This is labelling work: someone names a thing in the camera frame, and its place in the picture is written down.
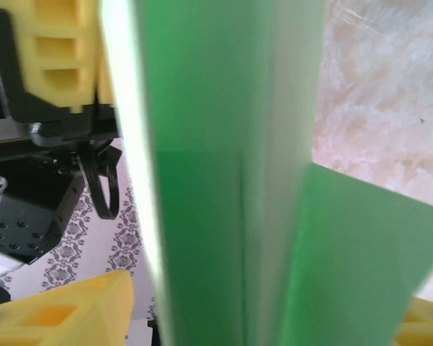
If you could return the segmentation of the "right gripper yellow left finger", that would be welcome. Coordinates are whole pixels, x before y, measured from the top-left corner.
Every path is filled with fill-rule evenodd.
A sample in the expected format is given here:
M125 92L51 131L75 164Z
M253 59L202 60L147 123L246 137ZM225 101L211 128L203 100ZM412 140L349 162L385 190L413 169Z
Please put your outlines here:
M124 346L134 306L128 270L0 304L0 346Z

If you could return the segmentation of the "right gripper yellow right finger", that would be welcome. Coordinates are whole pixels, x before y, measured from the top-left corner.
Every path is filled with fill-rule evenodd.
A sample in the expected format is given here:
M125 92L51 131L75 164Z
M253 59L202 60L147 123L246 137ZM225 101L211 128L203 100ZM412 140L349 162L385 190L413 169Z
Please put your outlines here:
M433 302L412 298L395 333L394 346L433 346Z

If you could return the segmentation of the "green paper sheet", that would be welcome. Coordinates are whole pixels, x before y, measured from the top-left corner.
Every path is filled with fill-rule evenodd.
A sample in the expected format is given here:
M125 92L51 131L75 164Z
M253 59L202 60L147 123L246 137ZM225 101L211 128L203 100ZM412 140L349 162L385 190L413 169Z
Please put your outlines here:
M162 346L394 346L433 206L312 160L325 0L101 0Z

